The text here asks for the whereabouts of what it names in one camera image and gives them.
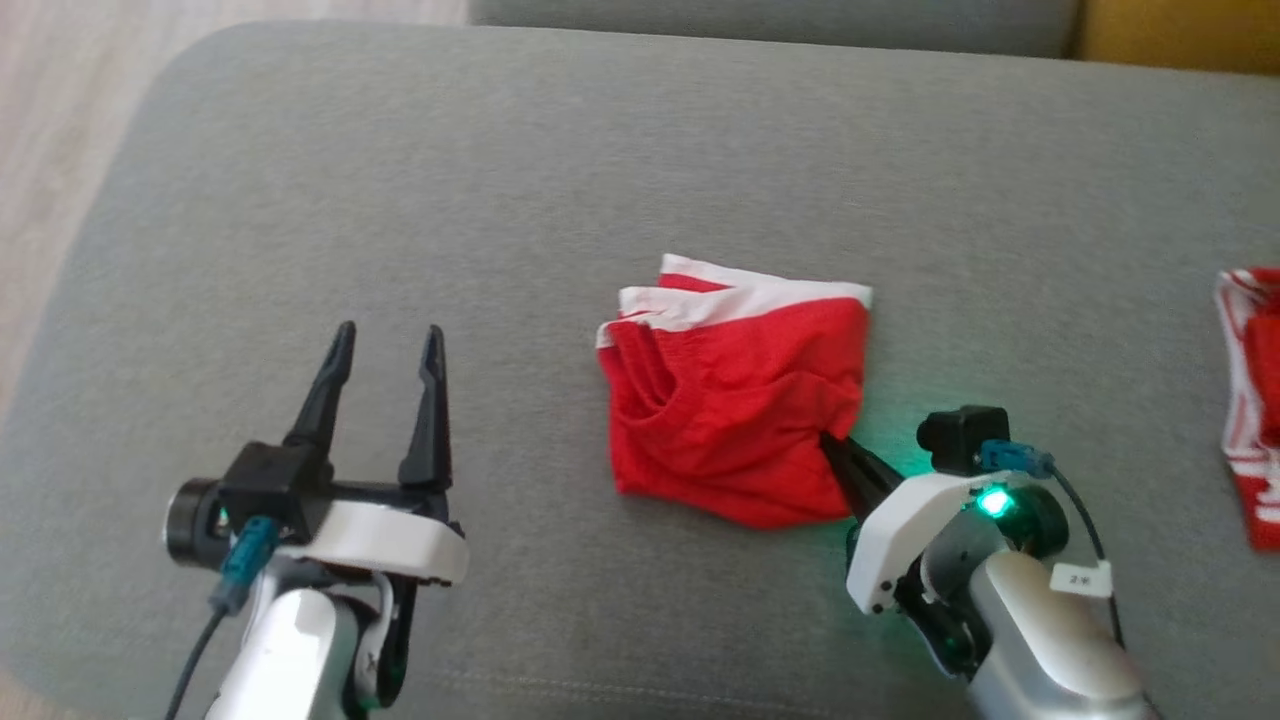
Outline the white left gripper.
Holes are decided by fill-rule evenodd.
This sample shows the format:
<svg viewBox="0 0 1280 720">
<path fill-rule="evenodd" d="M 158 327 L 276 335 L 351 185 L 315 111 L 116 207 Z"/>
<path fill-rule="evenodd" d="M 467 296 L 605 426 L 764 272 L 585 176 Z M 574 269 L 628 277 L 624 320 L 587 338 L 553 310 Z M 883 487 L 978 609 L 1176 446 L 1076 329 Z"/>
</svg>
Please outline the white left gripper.
<svg viewBox="0 0 1280 720">
<path fill-rule="evenodd" d="M 340 395 L 355 361 L 357 328 L 338 325 L 308 395 L 285 434 L 285 447 L 310 446 L 328 454 Z M 339 483 L 326 516 L 307 544 L 283 544 L 276 555 L 353 571 L 406 577 L 425 585 L 458 585 L 470 566 L 461 525 L 452 520 L 451 416 L 445 336 L 428 329 L 417 364 L 422 393 L 408 450 L 399 462 L 401 486 Z"/>
</svg>

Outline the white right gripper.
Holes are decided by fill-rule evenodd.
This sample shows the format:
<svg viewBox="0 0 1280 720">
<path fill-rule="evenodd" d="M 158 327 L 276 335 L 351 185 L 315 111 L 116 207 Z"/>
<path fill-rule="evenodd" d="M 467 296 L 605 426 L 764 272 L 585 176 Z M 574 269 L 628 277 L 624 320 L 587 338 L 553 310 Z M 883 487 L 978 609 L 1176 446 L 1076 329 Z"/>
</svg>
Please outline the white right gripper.
<svg viewBox="0 0 1280 720">
<path fill-rule="evenodd" d="M 1001 473 L 929 471 L 905 479 L 852 438 L 823 433 L 820 450 L 860 523 L 845 587 L 865 615 L 895 609 L 896 588 L 916 560 L 924 600 L 933 603 L 966 585 L 983 561 L 1004 550 L 995 520 L 977 506 L 983 493 L 1004 488 Z"/>
</svg>

